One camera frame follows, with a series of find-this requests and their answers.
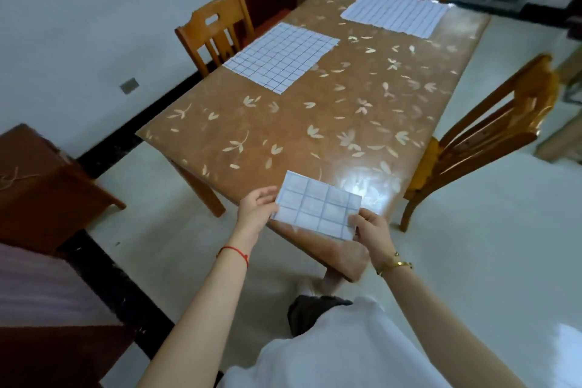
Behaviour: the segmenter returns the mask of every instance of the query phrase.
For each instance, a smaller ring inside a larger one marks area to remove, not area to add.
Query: gold bracelet
[[[399,257],[399,256],[400,256],[400,254],[399,254],[398,252],[394,253],[394,257],[395,257],[395,258],[396,258],[396,257]],[[382,268],[380,269],[380,271],[379,271],[379,272],[377,272],[377,274],[378,274],[379,276],[382,276],[382,273],[383,273],[384,271],[386,271],[386,270],[389,270],[389,269],[394,269],[394,268],[396,268],[396,267],[400,267],[400,266],[402,266],[402,265],[404,265],[404,266],[407,266],[407,267],[410,267],[411,269],[414,269],[414,267],[412,266],[412,263],[411,263],[411,262],[406,262],[406,261],[397,261],[397,262],[395,262],[395,263],[393,263],[393,264],[384,264],[384,266],[382,266]]]

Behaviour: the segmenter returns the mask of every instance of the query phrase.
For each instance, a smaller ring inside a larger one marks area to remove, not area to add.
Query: white shirt
[[[268,343],[253,367],[229,368],[219,387],[450,385],[373,299],[360,297],[325,312],[307,333]]]

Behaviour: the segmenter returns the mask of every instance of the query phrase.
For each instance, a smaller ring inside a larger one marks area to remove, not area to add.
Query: tabletop
[[[292,170],[389,219],[490,16],[453,6],[423,39],[342,19],[354,1],[283,20],[340,41],[281,95],[220,67],[137,134],[236,204]],[[269,226],[351,281],[369,261],[357,242]]]

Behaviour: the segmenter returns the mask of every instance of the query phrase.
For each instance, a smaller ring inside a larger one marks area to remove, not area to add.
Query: left hand
[[[275,203],[277,189],[277,186],[255,189],[240,200],[238,219],[228,245],[246,254],[251,252],[271,214],[279,211],[279,204]]]

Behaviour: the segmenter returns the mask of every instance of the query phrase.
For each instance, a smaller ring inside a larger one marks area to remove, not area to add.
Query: paper sheet
[[[281,94],[338,42],[339,38],[281,22],[223,66]]]
[[[351,241],[354,229],[347,216],[358,213],[362,197],[287,171],[275,202],[279,212],[273,219],[324,235]]]
[[[342,18],[429,38],[449,6],[432,0],[356,0]]]

